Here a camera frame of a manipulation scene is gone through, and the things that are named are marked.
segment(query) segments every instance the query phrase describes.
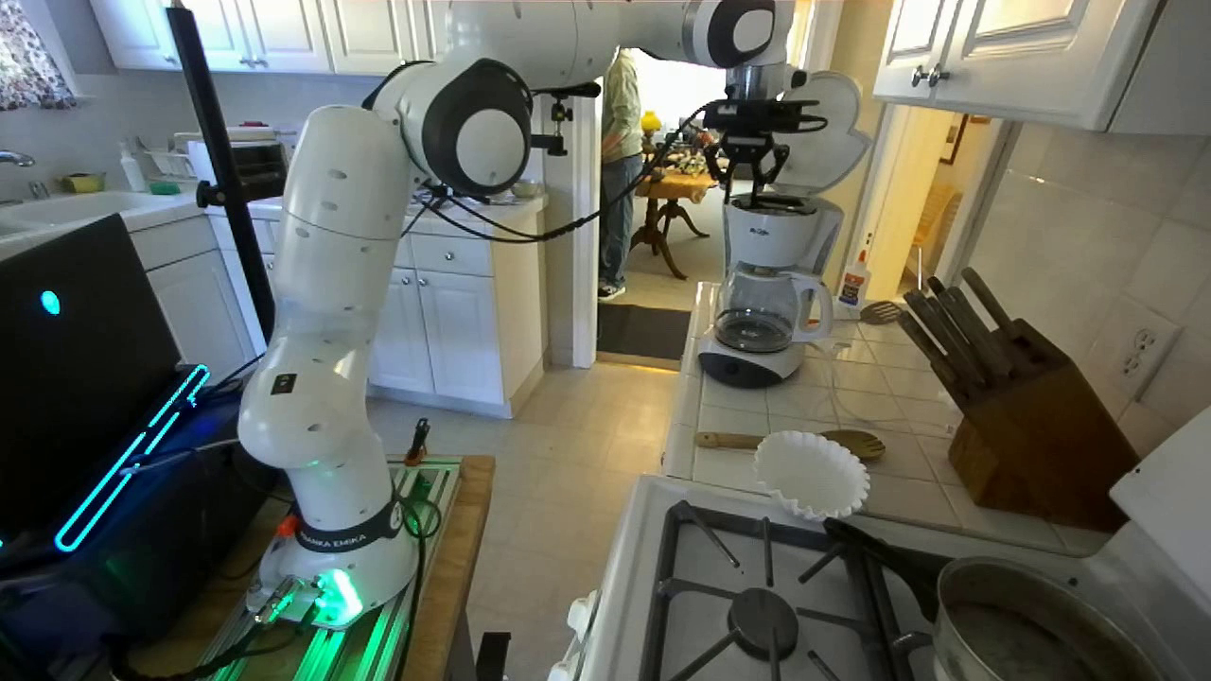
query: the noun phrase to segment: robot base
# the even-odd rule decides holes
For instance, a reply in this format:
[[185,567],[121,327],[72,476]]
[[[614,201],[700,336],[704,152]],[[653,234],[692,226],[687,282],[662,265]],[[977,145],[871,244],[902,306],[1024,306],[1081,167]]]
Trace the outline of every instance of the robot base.
[[275,536],[261,555],[247,614],[266,626],[297,622],[313,627],[348,627],[397,599],[412,574],[417,550],[403,529],[353,553],[313,553],[294,536]]

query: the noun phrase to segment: pot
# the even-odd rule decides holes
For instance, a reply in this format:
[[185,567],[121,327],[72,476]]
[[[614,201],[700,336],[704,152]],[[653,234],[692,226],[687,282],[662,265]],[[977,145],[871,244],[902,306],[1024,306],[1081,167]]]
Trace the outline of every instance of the pot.
[[1010,559],[953,559],[938,574],[933,673],[962,681],[1162,676],[1092,604]]

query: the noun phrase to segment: knife block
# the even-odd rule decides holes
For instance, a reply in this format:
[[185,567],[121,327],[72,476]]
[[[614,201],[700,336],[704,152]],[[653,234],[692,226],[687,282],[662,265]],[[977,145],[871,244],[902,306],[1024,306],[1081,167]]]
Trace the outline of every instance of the knife block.
[[1125,511],[1107,490],[1139,459],[1081,372],[1038,329],[1024,332],[1038,342],[1038,372],[962,405],[951,462],[979,507],[1115,529]]

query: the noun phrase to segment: monitor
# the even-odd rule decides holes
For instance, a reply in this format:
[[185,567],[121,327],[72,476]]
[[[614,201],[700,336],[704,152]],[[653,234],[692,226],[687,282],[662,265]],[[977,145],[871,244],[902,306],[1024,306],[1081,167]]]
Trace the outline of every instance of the monitor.
[[72,516],[173,372],[121,215],[0,261],[0,550]]

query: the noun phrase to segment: window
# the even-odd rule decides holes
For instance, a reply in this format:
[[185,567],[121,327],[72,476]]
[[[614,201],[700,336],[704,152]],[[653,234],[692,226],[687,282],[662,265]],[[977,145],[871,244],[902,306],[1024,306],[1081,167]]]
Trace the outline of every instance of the window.
[[0,0],[0,109],[17,106],[64,109],[77,106],[77,90],[25,19],[25,7]]

